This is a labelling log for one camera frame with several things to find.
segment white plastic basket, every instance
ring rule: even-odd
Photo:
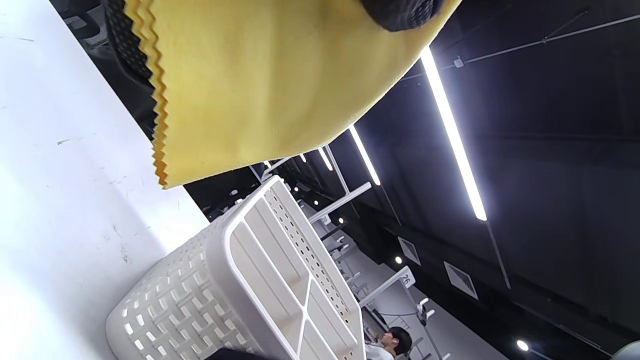
[[[203,360],[220,347],[365,358],[358,303],[277,176],[151,269],[107,337],[120,360]]]

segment yellow cloth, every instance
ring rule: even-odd
[[[360,0],[126,0],[165,188],[324,145],[415,63],[461,0],[390,33]]]

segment white table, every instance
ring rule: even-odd
[[[0,0],[0,357],[114,359],[104,322],[208,224],[48,0]]]

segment man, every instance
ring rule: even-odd
[[[406,330],[397,326],[392,327],[380,340],[382,347],[365,345],[367,360],[394,360],[396,356],[408,353],[412,343],[411,336]]]

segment air vent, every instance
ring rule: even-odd
[[[449,264],[444,261],[444,267],[447,269],[447,275],[449,275],[449,281],[451,284],[458,289],[462,290],[467,295],[471,296],[474,299],[478,299],[478,294],[476,293],[476,287],[474,286],[473,281],[471,281],[471,276],[466,272],[456,268],[455,266]]]
[[[398,236],[398,241],[400,241],[400,247],[402,248],[402,252],[404,252],[404,256],[414,263],[421,265],[420,257],[418,257],[418,252],[415,250],[415,246],[400,236]]]

